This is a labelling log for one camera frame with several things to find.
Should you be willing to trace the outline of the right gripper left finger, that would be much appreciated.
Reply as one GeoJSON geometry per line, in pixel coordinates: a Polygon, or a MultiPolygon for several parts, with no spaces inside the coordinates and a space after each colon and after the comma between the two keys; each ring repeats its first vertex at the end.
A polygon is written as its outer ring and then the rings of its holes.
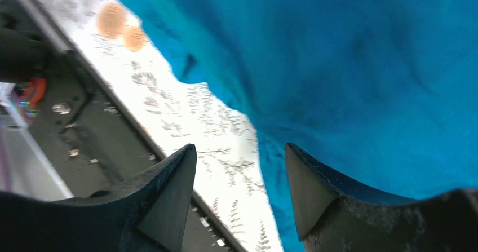
{"type": "Polygon", "coordinates": [[[46,202],[1,193],[2,251],[181,251],[196,173],[187,144],[89,197],[46,202]]]}

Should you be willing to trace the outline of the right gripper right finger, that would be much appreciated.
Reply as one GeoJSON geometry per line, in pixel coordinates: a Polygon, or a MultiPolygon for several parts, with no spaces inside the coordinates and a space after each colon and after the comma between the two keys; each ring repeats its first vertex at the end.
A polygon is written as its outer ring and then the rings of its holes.
{"type": "Polygon", "coordinates": [[[422,201],[360,183],[287,144],[296,230],[307,251],[476,251],[477,190],[422,201]]]}

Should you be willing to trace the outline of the blue t-shirt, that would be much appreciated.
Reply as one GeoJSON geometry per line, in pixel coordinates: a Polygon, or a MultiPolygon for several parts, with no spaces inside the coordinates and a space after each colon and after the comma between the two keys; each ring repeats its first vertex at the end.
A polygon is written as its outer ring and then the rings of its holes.
{"type": "Polygon", "coordinates": [[[421,200],[477,187],[477,0],[120,0],[183,83],[256,129],[285,251],[284,146],[421,200]]]}

